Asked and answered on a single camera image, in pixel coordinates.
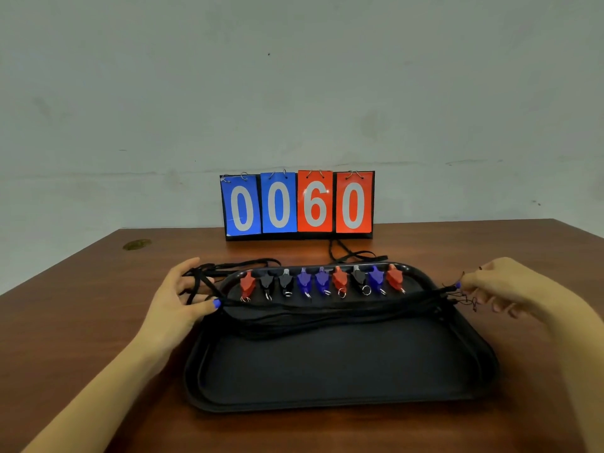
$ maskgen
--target white wall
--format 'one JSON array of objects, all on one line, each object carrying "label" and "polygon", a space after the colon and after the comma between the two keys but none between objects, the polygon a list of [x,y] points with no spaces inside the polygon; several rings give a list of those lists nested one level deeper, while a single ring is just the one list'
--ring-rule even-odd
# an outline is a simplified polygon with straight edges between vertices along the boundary
[{"label": "white wall", "polygon": [[376,170],[376,222],[604,236],[604,0],[0,0],[0,292],[218,174]]}]

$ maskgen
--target red whistle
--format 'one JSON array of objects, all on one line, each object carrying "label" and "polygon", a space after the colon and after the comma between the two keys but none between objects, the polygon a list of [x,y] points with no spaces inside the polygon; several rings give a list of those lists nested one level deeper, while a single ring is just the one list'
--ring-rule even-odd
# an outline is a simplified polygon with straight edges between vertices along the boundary
[{"label": "red whistle", "polygon": [[251,270],[248,270],[247,275],[239,280],[239,284],[241,285],[241,300],[243,302],[249,302],[249,297],[256,287],[256,279],[252,276]]},{"label": "red whistle", "polygon": [[388,266],[388,271],[386,272],[386,280],[389,285],[392,286],[397,291],[405,294],[405,290],[403,289],[403,272],[398,270],[394,264],[390,264]]},{"label": "red whistle", "polygon": [[342,271],[339,265],[333,270],[332,274],[333,285],[338,290],[338,296],[346,297],[346,285],[348,284],[348,274]]}]

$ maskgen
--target table surface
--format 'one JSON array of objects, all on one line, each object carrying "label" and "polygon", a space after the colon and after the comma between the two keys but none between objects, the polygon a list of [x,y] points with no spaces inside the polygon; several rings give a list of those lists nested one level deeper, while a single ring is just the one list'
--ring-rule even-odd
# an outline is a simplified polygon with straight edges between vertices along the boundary
[{"label": "table surface", "polygon": [[[150,246],[122,246],[149,238]],[[555,220],[376,225],[347,240],[416,266],[440,284],[509,256],[561,282],[604,313],[604,239]],[[189,257],[328,262],[327,242],[230,242],[222,228],[122,229],[0,296],[0,450],[19,451],[136,334],[167,270]],[[191,340],[146,388],[109,451],[575,452],[584,447],[555,350],[532,318],[460,305],[493,346],[501,379],[472,401],[214,415],[187,404]]]}]

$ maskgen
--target plastic tray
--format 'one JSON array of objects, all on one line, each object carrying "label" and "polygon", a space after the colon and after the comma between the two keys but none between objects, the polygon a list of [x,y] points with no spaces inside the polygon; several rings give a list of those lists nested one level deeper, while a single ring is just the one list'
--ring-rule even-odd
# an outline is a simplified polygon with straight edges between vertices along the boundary
[{"label": "plastic tray", "polygon": [[[374,265],[385,271],[390,263],[355,264],[370,271]],[[400,263],[409,292],[435,289],[418,269]],[[350,273],[352,264],[340,265]],[[326,270],[333,266],[324,266]],[[288,268],[253,269],[260,277],[280,275]],[[306,267],[311,274],[319,266]],[[221,291],[239,299],[238,279],[246,271],[230,275]],[[384,283],[389,298],[403,296]],[[311,292],[313,304],[337,302]],[[263,296],[259,283],[251,301]],[[290,298],[274,299],[292,304],[310,302],[298,289]],[[351,286],[351,298],[379,301],[381,294],[363,296]],[[472,399],[485,394],[499,373],[497,358],[489,344],[451,304],[447,320],[404,318],[375,324],[324,327],[272,340],[253,341],[227,335],[219,317],[204,319],[199,336],[185,365],[184,382],[191,404],[210,412],[275,410],[317,406],[383,404],[429,400]],[[232,315],[254,314],[230,308]]]}]

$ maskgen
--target black whistle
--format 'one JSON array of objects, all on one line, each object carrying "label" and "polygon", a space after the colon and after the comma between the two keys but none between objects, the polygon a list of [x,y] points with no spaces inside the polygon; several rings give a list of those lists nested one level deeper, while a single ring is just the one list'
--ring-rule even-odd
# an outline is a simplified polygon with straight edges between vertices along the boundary
[{"label": "black whistle", "polygon": [[367,275],[359,269],[358,265],[353,267],[352,281],[363,295],[370,295],[372,293],[372,287],[366,283]]},{"label": "black whistle", "polygon": [[266,300],[272,302],[272,289],[275,286],[275,277],[268,274],[260,277],[260,286],[265,293]]},{"label": "black whistle", "polygon": [[294,277],[289,274],[289,269],[283,269],[283,275],[279,277],[281,291],[285,297],[291,297],[294,291]]}]

